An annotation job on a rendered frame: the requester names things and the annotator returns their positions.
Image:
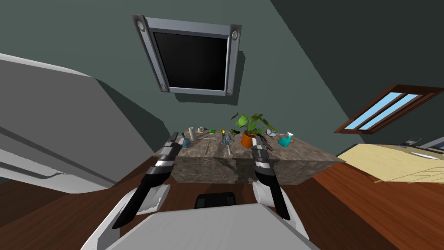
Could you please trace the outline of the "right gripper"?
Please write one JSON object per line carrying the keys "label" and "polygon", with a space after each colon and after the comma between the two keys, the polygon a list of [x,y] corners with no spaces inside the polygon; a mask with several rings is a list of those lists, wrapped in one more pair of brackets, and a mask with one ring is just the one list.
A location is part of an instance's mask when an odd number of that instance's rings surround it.
{"label": "right gripper", "polygon": [[252,139],[252,158],[255,161],[262,161],[268,159],[268,148],[265,146],[265,140],[261,135]]}

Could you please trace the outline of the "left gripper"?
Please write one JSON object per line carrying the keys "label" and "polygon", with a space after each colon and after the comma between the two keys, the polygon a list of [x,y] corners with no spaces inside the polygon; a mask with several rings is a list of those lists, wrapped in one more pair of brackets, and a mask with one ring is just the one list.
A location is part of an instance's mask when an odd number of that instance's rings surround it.
{"label": "left gripper", "polygon": [[178,141],[178,143],[176,143],[176,139],[178,137],[178,132],[174,132],[171,137],[170,137],[170,141],[166,142],[162,151],[161,151],[161,155],[166,155],[169,157],[177,157],[178,154],[180,153],[180,150],[182,149],[182,145],[183,145],[183,141],[184,141],[184,137],[181,137]]}

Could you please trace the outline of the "pale wooden table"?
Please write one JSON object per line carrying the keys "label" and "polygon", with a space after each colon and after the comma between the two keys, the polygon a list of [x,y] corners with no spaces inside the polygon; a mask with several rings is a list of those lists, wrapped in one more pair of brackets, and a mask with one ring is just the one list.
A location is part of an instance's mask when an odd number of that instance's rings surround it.
{"label": "pale wooden table", "polygon": [[355,144],[338,155],[376,182],[444,184],[444,149]]}

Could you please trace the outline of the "brown framed window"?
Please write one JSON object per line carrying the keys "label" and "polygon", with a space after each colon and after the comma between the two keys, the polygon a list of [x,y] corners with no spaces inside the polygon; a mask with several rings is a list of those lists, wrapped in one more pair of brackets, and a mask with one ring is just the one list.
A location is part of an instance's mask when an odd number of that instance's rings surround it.
{"label": "brown framed window", "polygon": [[372,135],[442,92],[439,87],[391,85],[335,133]]}

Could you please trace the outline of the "grey dish brush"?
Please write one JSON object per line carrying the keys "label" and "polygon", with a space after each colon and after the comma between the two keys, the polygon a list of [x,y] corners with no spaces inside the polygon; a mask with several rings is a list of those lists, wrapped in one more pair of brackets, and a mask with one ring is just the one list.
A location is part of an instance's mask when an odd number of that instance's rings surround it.
{"label": "grey dish brush", "polygon": [[230,149],[230,145],[233,144],[233,143],[234,143],[234,141],[230,137],[229,133],[226,133],[226,132],[222,133],[222,142],[221,142],[221,144],[222,145],[226,145],[226,147],[228,149],[228,155],[232,154],[232,151]]}

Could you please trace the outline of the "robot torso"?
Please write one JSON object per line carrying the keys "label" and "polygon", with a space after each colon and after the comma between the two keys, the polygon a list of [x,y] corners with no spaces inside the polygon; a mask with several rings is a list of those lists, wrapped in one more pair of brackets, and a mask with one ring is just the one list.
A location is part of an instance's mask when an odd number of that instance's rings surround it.
{"label": "robot torso", "polygon": [[129,192],[81,250],[320,250],[293,208],[288,210],[290,220],[270,210],[267,187],[253,186],[255,204],[158,212],[169,188],[150,191],[138,210],[148,217],[121,236],[112,225],[132,197]]}

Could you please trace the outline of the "green plant in orange pot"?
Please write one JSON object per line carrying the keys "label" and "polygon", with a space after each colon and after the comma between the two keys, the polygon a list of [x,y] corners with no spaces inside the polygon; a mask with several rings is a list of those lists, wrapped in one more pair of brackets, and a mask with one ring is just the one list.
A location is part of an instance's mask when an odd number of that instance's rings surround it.
{"label": "green plant in orange pot", "polygon": [[269,122],[267,122],[264,118],[262,118],[263,114],[255,113],[252,116],[248,115],[239,115],[236,113],[232,120],[237,118],[235,123],[239,128],[244,128],[245,130],[242,133],[241,145],[244,148],[251,148],[253,146],[253,139],[256,138],[257,135],[263,136],[266,133],[267,129],[270,129],[274,132],[278,132],[278,130],[271,126]]}

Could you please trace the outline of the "white refrigerator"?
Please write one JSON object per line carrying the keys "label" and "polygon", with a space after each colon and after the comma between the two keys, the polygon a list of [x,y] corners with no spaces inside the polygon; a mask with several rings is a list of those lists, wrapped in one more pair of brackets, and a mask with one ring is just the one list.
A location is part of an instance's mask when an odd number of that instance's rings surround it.
{"label": "white refrigerator", "polygon": [[84,73],[0,53],[0,177],[65,193],[111,188],[153,155],[140,107]]}

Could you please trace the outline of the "black screen with grey frame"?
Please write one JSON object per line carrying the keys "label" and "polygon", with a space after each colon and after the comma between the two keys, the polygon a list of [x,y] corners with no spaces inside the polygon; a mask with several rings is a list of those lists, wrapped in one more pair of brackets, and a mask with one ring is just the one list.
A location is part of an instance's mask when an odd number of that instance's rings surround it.
{"label": "black screen with grey frame", "polygon": [[241,25],[131,17],[161,92],[233,95]]}

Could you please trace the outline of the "teal spray bottle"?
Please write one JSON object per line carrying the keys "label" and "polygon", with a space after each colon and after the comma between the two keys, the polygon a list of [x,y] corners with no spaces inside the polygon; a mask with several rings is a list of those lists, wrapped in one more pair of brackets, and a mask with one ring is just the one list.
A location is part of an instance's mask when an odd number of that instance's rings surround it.
{"label": "teal spray bottle", "polygon": [[289,144],[293,143],[294,140],[292,139],[293,133],[287,132],[286,137],[280,137],[278,140],[279,145],[282,147],[287,147]]}

